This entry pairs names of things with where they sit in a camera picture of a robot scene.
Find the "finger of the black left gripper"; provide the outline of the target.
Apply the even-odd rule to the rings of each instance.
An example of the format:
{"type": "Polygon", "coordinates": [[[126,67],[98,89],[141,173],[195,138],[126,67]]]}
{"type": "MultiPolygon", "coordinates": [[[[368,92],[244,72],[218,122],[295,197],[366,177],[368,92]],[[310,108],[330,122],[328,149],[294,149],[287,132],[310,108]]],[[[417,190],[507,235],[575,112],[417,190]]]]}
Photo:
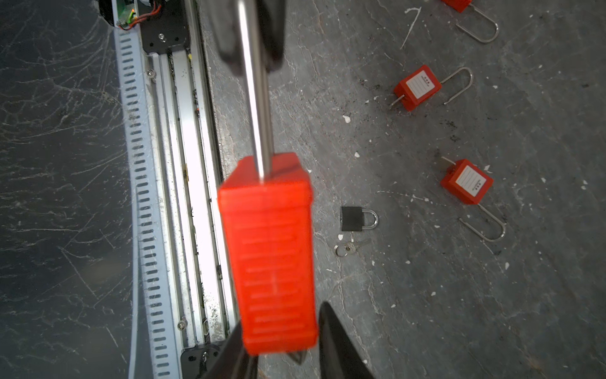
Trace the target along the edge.
{"type": "Polygon", "coordinates": [[[238,22],[237,2],[234,0],[206,1],[219,58],[235,76],[243,75],[243,57],[238,22]]]}
{"type": "Polygon", "coordinates": [[[281,68],[285,51],[286,0],[257,2],[259,25],[265,50],[267,71],[281,68]]]}

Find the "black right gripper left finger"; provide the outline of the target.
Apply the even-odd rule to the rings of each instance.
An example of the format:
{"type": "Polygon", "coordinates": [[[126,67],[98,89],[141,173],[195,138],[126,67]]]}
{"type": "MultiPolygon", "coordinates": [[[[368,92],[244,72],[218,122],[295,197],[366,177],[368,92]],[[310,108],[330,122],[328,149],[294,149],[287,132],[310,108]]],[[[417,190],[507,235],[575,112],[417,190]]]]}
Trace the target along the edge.
{"type": "Polygon", "coordinates": [[[228,367],[229,378],[258,378],[258,357],[250,355],[244,347],[242,327],[236,326],[224,343],[225,347],[221,359],[228,367]]]}

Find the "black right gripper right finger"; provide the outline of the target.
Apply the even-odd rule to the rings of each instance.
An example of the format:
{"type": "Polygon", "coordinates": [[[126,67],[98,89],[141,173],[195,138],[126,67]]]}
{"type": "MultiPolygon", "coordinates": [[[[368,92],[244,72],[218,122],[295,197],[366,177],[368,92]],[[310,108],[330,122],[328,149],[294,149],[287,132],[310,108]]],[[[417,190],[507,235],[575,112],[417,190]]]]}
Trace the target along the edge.
{"type": "Polygon", "coordinates": [[[320,306],[319,330],[322,379],[374,379],[328,302],[323,302],[320,306]]]}

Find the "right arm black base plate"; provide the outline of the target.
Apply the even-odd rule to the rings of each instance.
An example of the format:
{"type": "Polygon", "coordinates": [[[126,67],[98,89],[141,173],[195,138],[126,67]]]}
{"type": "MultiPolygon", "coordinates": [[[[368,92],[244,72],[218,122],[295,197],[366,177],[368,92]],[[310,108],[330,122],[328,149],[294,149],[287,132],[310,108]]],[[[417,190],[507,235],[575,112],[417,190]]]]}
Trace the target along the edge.
{"type": "Polygon", "coordinates": [[[181,354],[181,378],[229,378],[228,367],[221,359],[225,343],[207,344],[184,350],[181,354]]]}

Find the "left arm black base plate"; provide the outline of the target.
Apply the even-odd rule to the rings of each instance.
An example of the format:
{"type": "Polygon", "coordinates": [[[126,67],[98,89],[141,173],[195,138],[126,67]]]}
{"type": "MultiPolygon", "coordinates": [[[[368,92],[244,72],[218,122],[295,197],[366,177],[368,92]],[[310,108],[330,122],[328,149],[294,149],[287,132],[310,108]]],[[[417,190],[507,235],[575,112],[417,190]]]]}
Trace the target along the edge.
{"type": "Polygon", "coordinates": [[[140,23],[143,50],[164,55],[189,48],[189,28],[184,1],[161,1],[159,14],[140,23]]]}

